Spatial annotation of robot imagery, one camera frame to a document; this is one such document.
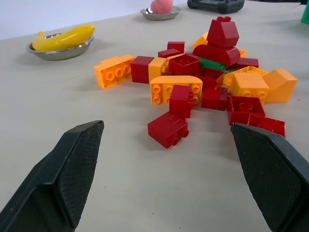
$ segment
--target black object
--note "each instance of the black object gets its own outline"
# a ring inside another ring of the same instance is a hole
[[[188,0],[187,5],[191,9],[230,14],[239,11],[245,0]]]
[[[249,189],[273,232],[309,232],[309,164],[281,135],[231,127]]]
[[[0,232],[73,232],[93,181],[102,121],[63,134],[0,213]]]

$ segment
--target textured gripper pad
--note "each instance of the textured gripper pad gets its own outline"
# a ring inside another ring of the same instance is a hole
[[[309,164],[284,137],[231,128],[249,189],[273,232],[309,232]]]
[[[79,138],[56,185],[73,228],[78,226],[94,178],[102,131],[93,127]]]

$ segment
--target white wall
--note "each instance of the white wall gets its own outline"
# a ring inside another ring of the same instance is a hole
[[[152,0],[3,0],[0,40],[129,15]],[[174,4],[186,0],[174,0]]]

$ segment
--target white table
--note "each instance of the white table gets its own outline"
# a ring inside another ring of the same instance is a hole
[[[171,21],[135,14],[95,22],[89,50],[64,61],[26,53],[35,36],[0,42],[0,208],[30,169],[68,129],[103,119],[95,179],[77,232],[269,232],[239,163],[227,113],[196,107],[190,135],[165,149],[147,123],[168,110],[150,103],[149,86],[127,81],[101,90],[93,66],[111,56],[156,56],[168,41],[186,48],[209,29],[215,13],[183,11]],[[265,70],[286,68],[299,83],[288,103],[267,104],[287,123],[287,139],[308,149],[309,26],[295,3],[245,3],[232,14],[238,48]]]

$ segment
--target pile of lego bricks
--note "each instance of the pile of lego bricks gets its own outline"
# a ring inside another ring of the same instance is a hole
[[[185,42],[168,42],[158,57],[112,57],[94,67],[102,89],[132,78],[150,84],[151,102],[169,112],[148,124],[148,134],[165,148],[189,134],[192,105],[227,110],[228,123],[260,127],[285,137],[285,122],[266,117],[264,103],[287,102],[297,79],[285,69],[267,72],[258,59],[236,48],[239,34],[231,17],[212,20],[208,32],[185,53]]]

